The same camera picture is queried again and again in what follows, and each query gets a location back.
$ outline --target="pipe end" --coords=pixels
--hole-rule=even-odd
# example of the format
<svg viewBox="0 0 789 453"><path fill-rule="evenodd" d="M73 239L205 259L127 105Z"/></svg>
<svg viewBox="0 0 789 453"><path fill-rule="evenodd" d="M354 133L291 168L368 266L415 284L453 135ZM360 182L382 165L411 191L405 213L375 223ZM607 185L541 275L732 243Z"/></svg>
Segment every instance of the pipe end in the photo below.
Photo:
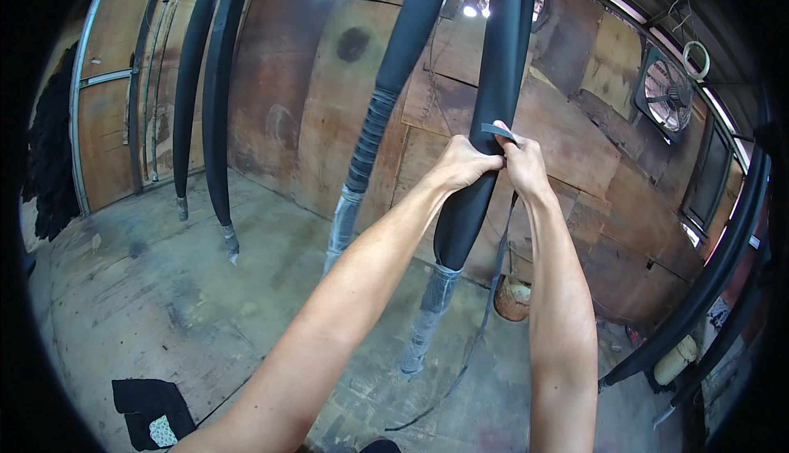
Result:
<svg viewBox="0 0 789 453"><path fill-rule="evenodd" d="M227 248L227 259L233 264L236 264L238 253L241 250L241 245L238 243L238 237L233 229L233 224L222 226L222 237L225 239L225 247Z"/></svg>
<svg viewBox="0 0 789 453"><path fill-rule="evenodd" d="M176 196L175 204L178 206L178 219L182 222L189 220L189 204L186 201L186 196L183 198Z"/></svg>

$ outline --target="stained floor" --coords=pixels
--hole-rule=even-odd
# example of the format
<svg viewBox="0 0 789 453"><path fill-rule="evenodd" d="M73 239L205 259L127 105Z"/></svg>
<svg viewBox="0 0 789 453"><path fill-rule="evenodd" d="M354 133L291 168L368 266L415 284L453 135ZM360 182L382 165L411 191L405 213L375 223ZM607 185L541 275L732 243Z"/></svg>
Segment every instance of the stained floor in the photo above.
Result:
<svg viewBox="0 0 789 453"><path fill-rule="evenodd" d="M30 290L41 334L66 392L108 451L134 451L113 406L112 379L178 385L194 421L221 416L321 277L330 222L228 172L238 266L226 252L205 178L189 180L189 221L172 185L72 222L35 251ZM417 259L354 354L307 438L313 451L359 451L448 389L482 319L487 290L462 280L410 381L399 360L430 267ZM630 352L620 327L599 324L600 373ZM621 353L611 351L616 344ZM670 397L643 375L599 398L595 451L680 451L680 414L654 431ZM402 432L404 451L525 451L528 324L497 315L466 378L437 410Z"/></svg>

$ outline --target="black cloth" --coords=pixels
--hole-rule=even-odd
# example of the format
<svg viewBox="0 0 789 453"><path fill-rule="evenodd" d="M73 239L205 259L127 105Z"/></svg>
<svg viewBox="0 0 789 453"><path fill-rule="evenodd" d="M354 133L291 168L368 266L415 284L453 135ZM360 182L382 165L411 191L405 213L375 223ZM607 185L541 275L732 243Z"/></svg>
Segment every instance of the black cloth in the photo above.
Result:
<svg viewBox="0 0 789 453"><path fill-rule="evenodd" d="M368 444L359 453L400 453L400 448L391 439L381 438Z"/></svg>
<svg viewBox="0 0 789 453"><path fill-rule="evenodd" d="M35 236L50 241L80 214L69 139L69 96L75 54L76 43L63 54L60 69L41 92L33 126L28 131L30 152L22 199L25 202L36 199L39 215L35 219Z"/></svg>
<svg viewBox="0 0 789 453"><path fill-rule="evenodd" d="M151 439L149 426L163 415L178 439L196 429L175 383L161 379L113 379L112 395L115 409L125 415L129 439L137 451L161 449Z"/></svg>

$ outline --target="fan grille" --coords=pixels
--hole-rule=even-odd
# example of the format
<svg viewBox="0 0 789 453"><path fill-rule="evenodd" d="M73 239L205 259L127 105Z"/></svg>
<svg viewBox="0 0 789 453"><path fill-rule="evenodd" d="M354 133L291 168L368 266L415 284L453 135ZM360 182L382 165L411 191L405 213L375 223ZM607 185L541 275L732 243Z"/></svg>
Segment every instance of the fan grille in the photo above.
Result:
<svg viewBox="0 0 789 453"><path fill-rule="evenodd" d="M671 132L679 132L690 123L690 106L674 105L672 109L667 99L660 102L649 102L649 100L674 95L678 88L691 92L692 95L692 91L685 88L686 84L683 74L662 59L652 63L646 70L644 93L649 112L660 125Z"/></svg>

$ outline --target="plastic wrap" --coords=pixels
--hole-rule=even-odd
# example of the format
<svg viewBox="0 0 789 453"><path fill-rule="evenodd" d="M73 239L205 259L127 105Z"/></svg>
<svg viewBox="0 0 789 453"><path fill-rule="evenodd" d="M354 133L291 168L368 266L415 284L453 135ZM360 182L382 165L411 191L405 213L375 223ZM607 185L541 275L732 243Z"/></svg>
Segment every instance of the plastic wrap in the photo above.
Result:
<svg viewBox="0 0 789 453"><path fill-rule="evenodd" d="M406 343L400 372L414 376L422 370L422 360L428 351L430 341L441 322L441 317L449 310L454 288L460 280L460 270L450 270L437 264L430 274L428 288L422 296L419 315L411 326L411 338Z"/></svg>
<svg viewBox="0 0 789 453"><path fill-rule="evenodd" d="M329 232L329 247L326 249L326 261L323 264L323 276L331 270L337 258L350 244L353 236L353 224L359 215L361 201L365 197L363 192L352 192L348 186L342 186L342 194L335 209L335 220L331 223Z"/></svg>

